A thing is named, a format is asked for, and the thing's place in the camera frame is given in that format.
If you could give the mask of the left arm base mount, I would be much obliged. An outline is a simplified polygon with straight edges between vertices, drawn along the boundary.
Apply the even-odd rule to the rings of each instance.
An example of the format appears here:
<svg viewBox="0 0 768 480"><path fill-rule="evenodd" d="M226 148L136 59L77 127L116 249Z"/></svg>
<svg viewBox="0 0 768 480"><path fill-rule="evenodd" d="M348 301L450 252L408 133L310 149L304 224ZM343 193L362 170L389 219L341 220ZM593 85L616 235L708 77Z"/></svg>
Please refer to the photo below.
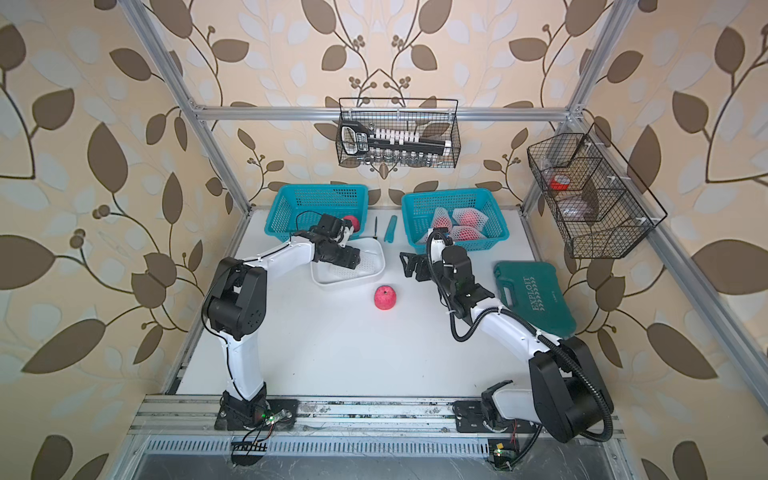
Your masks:
<svg viewBox="0 0 768 480"><path fill-rule="evenodd" d="M296 422L299 400L268 398L264 393L259 393L253 400L245 401L225 391L219 405L215 430L268 430L272 426L285 430Z"/></svg>

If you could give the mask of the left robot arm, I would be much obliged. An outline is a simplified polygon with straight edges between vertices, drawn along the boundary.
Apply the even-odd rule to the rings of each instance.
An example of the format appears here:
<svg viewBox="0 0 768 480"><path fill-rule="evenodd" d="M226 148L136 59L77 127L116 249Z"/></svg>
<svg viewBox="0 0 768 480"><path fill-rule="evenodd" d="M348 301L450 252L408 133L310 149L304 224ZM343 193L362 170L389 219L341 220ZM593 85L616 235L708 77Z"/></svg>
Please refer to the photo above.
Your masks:
<svg viewBox="0 0 768 480"><path fill-rule="evenodd" d="M355 269L360 250L348 242L356 229L349 218L322 214L309 229L292 233L279 247L254 258L226 257L219 262L201 321L224 351L228 383L222 407L228 419L254 428L269 417L257 336L266 318L268 281L310 263Z"/></svg>

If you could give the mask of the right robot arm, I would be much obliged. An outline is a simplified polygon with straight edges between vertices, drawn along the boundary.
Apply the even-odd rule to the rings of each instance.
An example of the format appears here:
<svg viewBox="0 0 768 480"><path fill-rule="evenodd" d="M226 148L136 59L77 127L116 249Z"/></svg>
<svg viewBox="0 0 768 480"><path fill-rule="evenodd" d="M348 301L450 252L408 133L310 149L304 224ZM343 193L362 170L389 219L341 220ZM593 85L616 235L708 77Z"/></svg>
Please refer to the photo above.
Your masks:
<svg viewBox="0 0 768 480"><path fill-rule="evenodd" d="M613 401L582 340L549 334L506 307L476 281L471 260L458 245L438 239L426 252L402 252L399 260L406 277L436 286L455 341L482 332L526 364L526 385L506 380L482 392L479 410L486 429L504 432L527 421L561 443L577 436L596 442L613 437Z"/></svg>

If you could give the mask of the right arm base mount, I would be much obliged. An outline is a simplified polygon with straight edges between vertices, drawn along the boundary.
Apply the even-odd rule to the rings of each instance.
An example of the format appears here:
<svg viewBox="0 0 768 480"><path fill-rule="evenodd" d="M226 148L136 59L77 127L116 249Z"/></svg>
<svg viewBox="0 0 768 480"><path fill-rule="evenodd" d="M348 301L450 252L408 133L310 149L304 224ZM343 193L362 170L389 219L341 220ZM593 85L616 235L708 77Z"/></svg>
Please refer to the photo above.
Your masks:
<svg viewBox="0 0 768 480"><path fill-rule="evenodd" d="M511 434L514 427L528 432L539 424L531 389L512 380L492 385L478 399L457 400L451 408L459 433Z"/></svg>

